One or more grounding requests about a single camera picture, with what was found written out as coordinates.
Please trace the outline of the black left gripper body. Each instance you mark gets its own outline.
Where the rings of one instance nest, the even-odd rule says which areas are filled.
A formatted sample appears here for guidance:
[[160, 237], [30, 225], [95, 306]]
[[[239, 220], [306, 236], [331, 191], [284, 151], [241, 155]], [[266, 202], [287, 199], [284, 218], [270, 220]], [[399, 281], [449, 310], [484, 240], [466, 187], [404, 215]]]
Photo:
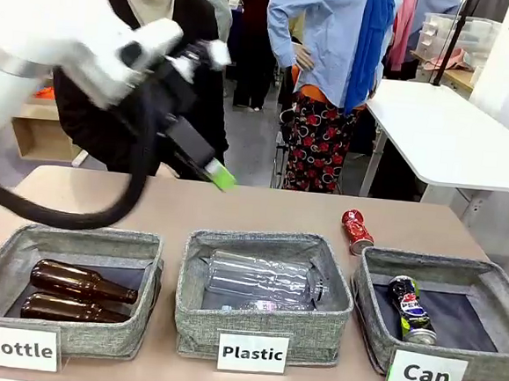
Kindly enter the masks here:
[[184, 117], [178, 117], [164, 136], [180, 157], [194, 167], [204, 169], [216, 156], [214, 148]]

